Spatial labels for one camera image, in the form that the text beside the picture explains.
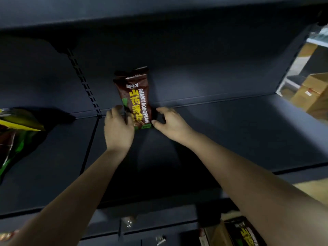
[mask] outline hand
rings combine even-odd
[[[127,124],[125,123],[119,114],[121,108],[121,105],[117,105],[111,111],[107,111],[104,133],[107,150],[124,151],[127,153],[133,141],[134,126],[130,116],[127,119]]]
[[[157,120],[152,120],[152,124],[171,140],[186,146],[188,140],[197,133],[173,108],[160,107],[156,110],[164,114],[166,124],[162,124]]]

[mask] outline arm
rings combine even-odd
[[[328,209],[271,172],[195,132],[173,109],[154,127],[191,149],[268,245],[328,245]]]
[[[66,190],[28,222],[10,246],[77,245],[116,168],[133,140],[131,117],[126,125],[117,108],[105,118],[107,150]]]

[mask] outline forearm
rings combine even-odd
[[[328,212],[321,203],[204,135],[189,138],[186,146],[268,244],[327,244]]]
[[[10,246],[76,245],[125,154],[113,151],[102,154],[27,223],[10,242]]]

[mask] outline brown snack bag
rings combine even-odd
[[[126,112],[131,114],[134,128],[151,128],[152,110],[148,102],[147,66],[131,72],[116,71],[114,83]]]

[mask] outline shelving unit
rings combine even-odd
[[[0,1],[0,107],[56,108],[77,118],[56,126],[4,177],[0,229],[19,228],[105,150],[102,115],[120,103],[115,70],[149,66],[153,107],[175,107],[199,132],[287,181],[320,171],[328,128],[275,94],[321,19],[320,5],[302,1]],[[116,244],[119,236],[138,244],[157,233],[147,214],[163,217],[163,209],[190,213],[156,226],[191,230],[207,205],[217,220],[233,207],[188,149],[155,129],[137,131],[80,245]],[[139,229],[119,229],[121,217],[139,214]]]

